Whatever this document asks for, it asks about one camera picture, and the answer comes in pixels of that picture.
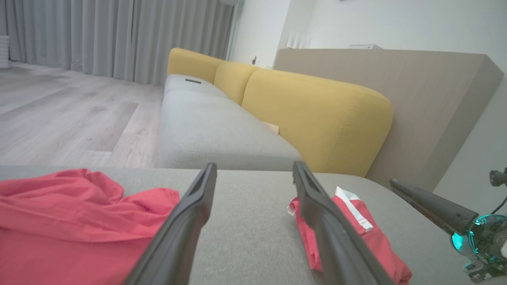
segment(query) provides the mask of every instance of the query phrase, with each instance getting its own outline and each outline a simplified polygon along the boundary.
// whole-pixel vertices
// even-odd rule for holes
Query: white radiator
[[[9,68],[9,36],[0,35],[0,68]]]

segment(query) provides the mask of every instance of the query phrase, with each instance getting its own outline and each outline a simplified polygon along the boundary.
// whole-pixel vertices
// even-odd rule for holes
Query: white wall
[[[238,15],[238,31],[232,61],[272,66],[290,0],[244,0]]]
[[[487,54],[507,72],[505,0],[318,0],[310,48],[377,44],[384,49]],[[507,195],[489,185],[507,166],[507,80],[484,110],[434,193],[487,214]],[[507,211],[507,205],[500,213]]]
[[[287,47],[291,31],[307,35],[317,0],[291,0],[280,36],[279,49]]]

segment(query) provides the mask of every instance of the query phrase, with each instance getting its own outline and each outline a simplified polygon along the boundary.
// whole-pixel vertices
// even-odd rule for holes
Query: black slot
[[[200,81],[195,81],[195,80],[192,80],[192,79],[185,79],[185,81],[201,84]]]

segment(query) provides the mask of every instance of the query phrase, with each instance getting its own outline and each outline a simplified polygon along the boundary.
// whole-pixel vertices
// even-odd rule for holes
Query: sofa
[[[158,166],[365,176],[392,106],[369,88],[175,48],[169,53]],[[265,123],[278,126],[279,134]]]

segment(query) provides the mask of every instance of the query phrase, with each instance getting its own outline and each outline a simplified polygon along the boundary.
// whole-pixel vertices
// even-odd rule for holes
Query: gray curtain
[[[154,85],[165,80],[171,48],[225,58],[233,12],[219,0],[0,0],[1,5],[0,32],[4,21],[12,61]]]

